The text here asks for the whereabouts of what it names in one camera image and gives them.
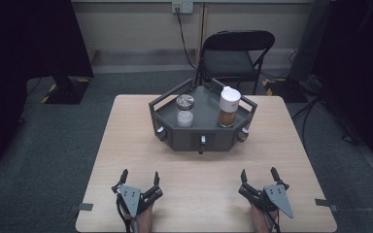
wall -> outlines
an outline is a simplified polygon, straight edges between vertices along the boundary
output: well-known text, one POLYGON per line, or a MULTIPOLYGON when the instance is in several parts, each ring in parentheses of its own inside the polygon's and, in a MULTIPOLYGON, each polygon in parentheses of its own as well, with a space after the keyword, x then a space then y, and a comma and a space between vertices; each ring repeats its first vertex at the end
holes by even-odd
MULTIPOLYGON (((184 49, 180 25, 171 13, 170 2, 74 2, 73 5, 89 49, 184 49)), ((202 39, 222 30, 263 29, 276 36, 269 57, 275 54, 273 59, 284 62, 298 47, 310 6, 310 3, 195 2, 192 15, 181 15, 186 48, 199 50, 202 39)))

white cup lid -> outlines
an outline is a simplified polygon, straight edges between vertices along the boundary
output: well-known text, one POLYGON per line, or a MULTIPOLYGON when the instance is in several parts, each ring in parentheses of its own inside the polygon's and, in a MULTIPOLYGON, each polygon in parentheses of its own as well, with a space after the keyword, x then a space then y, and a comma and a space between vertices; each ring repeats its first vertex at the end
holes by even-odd
POLYGON ((222 90, 222 93, 220 94, 222 98, 229 102, 235 102, 241 99, 241 93, 229 86, 225 86, 222 90))

metal bracket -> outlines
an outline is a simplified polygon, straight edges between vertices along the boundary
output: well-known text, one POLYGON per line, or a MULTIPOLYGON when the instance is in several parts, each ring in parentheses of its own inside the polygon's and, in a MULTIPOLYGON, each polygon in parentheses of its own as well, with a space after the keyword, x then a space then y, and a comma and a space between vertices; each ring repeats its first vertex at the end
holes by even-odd
POLYGON ((132 217, 135 217, 138 211, 141 189, 123 184, 120 186, 119 192, 122 195, 123 201, 125 202, 129 213, 132 217))
POLYGON ((282 184, 267 185, 264 187, 265 193, 268 195, 272 203, 274 203, 281 211, 290 218, 293 218, 292 208, 290 207, 287 192, 282 184))

glass jar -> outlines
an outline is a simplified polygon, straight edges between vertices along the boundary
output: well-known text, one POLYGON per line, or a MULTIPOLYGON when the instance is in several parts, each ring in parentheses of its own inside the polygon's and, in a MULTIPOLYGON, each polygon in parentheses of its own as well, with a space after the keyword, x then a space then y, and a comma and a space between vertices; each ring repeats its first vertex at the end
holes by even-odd
POLYGON ((182 94, 177 98, 177 124, 188 128, 193 125, 193 97, 182 94))
POLYGON ((235 120, 235 113, 239 106, 241 93, 229 86, 225 86, 220 93, 220 115, 218 123, 222 127, 231 127, 235 120))

black curtain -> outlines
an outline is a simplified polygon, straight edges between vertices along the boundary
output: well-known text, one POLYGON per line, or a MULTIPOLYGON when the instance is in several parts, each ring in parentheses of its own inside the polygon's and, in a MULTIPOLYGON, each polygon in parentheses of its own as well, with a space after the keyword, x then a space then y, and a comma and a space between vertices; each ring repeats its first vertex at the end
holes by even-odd
POLYGON ((314 67, 320 48, 322 35, 332 6, 331 0, 315 0, 302 34, 301 43, 293 59, 288 77, 296 81, 306 81, 314 67))
POLYGON ((0 157, 17 127, 26 82, 93 77, 70 0, 0 0, 0 157))
POLYGON ((373 0, 334 2, 313 72, 373 151, 373 0))

